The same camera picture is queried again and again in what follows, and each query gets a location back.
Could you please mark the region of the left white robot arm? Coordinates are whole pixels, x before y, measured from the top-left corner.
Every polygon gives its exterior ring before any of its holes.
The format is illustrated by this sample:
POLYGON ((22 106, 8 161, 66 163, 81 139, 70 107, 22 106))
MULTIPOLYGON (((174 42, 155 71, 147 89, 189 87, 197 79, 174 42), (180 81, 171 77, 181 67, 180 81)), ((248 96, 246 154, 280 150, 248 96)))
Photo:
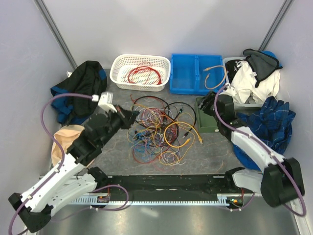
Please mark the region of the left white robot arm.
POLYGON ((64 151, 61 160, 36 185, 24 193, 13 193, 8 201, 26 229, 35 233, 45 227, 62 207, 89 192, 103 192, 107 175, 98 167, 69 185, 65 183, 97 158, 102 148, 120 130, 129 129, 139 115, 112 105, 105 113, 93 114, 79 137, 64 151))

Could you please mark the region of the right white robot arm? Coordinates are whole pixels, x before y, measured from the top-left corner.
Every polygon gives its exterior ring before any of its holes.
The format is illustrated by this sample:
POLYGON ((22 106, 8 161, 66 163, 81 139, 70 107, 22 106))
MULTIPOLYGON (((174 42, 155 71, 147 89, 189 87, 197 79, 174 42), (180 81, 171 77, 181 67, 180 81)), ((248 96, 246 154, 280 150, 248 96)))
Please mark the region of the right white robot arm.
POLYGON ((219 132, 230 142, 239 146, 259 172, 239 167, 228 171, 224 187, 234 193, 246 188, 262 195, 265 202, 275 208, 299 199, 304 207, 305 194, 301 166, 295 158, 285 158, 265 145, 251 129, 235 117, 233 99, 228 95, 209 92, 197 101, 205 114, 214 117, 219 132))

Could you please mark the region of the green plastic tray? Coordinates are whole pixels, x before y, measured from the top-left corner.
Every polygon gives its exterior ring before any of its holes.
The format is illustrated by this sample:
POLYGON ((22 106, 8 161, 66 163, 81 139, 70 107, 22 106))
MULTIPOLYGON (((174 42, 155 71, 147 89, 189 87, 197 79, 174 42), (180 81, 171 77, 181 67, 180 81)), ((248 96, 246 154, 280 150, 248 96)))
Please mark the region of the green plastic tray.
POLYGON ((209 116, 198 107, 201 96, 196 97, 194 109, 197 117, 197 128, 199 133, 215 133, 218 132, 217 123, 212 116, 209 116))

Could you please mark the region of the grey plastic tub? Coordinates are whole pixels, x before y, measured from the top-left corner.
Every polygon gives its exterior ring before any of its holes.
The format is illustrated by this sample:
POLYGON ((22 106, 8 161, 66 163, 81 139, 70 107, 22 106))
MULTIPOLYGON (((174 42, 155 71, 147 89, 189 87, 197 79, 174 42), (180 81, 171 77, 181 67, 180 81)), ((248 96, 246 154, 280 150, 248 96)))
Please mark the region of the grey plastic tub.
MULTIPOLYGON (((223 65, 226 67, 226 83, 231 84, 233 77, 238 69, 236 63, 242 60, 244 61, 243 57, 228 57, 223 59, 223 65)), ((263 103, 262 104, 255 103, 251 97, 244 104, 239 104, 234 101, 234 107, 237 110, 256 109, 261 107, 262 105, 263 103)))

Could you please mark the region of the blue divided plastic bin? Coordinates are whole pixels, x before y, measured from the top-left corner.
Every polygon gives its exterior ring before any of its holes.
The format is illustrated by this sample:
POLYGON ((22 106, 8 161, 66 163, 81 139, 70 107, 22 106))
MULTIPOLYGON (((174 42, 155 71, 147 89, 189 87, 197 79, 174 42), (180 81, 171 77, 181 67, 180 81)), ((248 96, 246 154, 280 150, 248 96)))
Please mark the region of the blue divided plastic bin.
POLYGON ((172 54, 170 92, 206 95, 217 92, 226 82, 220 55, 172 54))

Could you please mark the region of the white perforated plastic basket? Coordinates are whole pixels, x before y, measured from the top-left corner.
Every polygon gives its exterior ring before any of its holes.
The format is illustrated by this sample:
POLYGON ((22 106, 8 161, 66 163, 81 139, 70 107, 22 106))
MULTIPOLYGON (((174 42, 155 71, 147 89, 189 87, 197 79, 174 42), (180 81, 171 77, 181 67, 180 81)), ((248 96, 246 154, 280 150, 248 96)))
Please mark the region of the white perforated plastic basket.
POLYGON ((168 83, 170 61, 162 56, 122 54, 115 58, 110 79, 126 90, 160 92, 168 83))

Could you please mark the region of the white garment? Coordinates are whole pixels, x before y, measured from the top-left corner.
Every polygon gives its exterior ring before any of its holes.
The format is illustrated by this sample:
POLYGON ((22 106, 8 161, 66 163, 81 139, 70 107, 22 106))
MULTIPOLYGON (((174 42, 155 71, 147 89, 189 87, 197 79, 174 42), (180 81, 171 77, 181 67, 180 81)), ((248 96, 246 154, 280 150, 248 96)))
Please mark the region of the white garment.
POLYGON ((255 75, 247 61, 238 61, 237 72, 231 85, 236 89, 237 95, 234 101, 244 104, 251 97, 257 104, 262 104, 270 96, 277 96, 279 92, 280 71, 276 70, 270 77, 262 81, 258 88, 255 88, 255 75))

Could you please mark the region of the black and blue jacket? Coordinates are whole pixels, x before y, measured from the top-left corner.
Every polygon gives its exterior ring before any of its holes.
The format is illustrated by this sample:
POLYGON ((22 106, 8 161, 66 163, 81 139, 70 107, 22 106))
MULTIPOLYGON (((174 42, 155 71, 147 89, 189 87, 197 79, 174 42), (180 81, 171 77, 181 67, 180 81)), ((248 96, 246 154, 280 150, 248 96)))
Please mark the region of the black and blue jacket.
MULTIPOLYGON (((52 96, 75 93, 101 95, 107 88, 106 73, 98 61, 85 61, 72 74, 50 88, 52 96)), ((90 99, 66 96, 55 99, 51 106, 57 112, 57 122, 62 125, 80 125, 95 111, 97 104, 90 99)))

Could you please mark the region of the blue plaid shirt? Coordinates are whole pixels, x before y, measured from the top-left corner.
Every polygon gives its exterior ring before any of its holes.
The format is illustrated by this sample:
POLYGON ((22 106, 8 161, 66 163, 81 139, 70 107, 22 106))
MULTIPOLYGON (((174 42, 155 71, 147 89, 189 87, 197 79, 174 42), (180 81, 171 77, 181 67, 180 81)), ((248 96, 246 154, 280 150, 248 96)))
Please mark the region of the blue plaid shirt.
POLYGON ((268 97, 260 110, 252 114, 237 113, 237 117, 247 124, 251 131, 267 146, 279 154, 284 154, 292 137, 292 121, 296 113, 290 103, 268 97))

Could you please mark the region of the grey black-trimmed cloth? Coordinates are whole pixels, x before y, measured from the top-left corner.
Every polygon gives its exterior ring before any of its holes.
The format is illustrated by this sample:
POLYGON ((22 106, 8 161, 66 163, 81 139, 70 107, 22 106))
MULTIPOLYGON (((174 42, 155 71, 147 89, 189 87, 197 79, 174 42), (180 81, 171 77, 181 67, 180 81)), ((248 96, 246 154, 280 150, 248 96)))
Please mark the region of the grey black-trimmed cloth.
POLYGON ((260 83, 270 77, 276 70, 280 70, 279 61, 275 58, 268 56, 262 51, 245 49, 243 55, 246 57, 246 61, 250 65, 252 71, 256 73, 255 88, 258 88, 260 83))

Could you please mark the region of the beige bucket hat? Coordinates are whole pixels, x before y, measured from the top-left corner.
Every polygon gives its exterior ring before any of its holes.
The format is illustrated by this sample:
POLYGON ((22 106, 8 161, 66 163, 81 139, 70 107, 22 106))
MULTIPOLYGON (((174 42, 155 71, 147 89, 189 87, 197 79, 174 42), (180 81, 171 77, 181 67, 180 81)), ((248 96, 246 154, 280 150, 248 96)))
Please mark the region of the beige bucket hat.
MULTIPOLYGON (((58 130, 53 137, 61 145, 65 154, 68 148, 73 144, 73 142, 80 137, 81 133, 84 131, 84 126, 82 125, 68 125, 62 127, 58 130)), ((52 165, 55 166, 61 161, 62 153, 59 146, 54 142, 51 149, 51 161, 52 165)))

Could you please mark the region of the blue cap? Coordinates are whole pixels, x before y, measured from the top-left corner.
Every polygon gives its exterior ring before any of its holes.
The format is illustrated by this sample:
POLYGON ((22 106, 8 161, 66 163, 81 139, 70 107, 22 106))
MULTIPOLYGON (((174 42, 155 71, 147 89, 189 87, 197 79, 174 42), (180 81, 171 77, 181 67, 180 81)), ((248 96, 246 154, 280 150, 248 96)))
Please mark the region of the blue cap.
POLYGON ((275 55, 273 52, 271 52, 271 51, 263 50, 262 53, 264 53, 264 54, 266 54, 266 55, 268 55, 268 56, 271 56, 271 57, 275 58, 277 61, 279 61, 278 58, 276 57, 276 55, 275 55))

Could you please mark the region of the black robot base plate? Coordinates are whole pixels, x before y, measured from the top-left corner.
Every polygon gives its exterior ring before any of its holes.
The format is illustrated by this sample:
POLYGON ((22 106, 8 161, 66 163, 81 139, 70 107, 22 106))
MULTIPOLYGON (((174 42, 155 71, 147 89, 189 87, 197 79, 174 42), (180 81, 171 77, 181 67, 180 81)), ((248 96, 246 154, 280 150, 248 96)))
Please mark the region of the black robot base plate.
POLYGON ((238 187, 231 186, 222 175, 133 175, 111 176, 102 180, 96 188, 120 185, 128 194, 133 192, 186 191, 209 194, 242 194, 238 187))

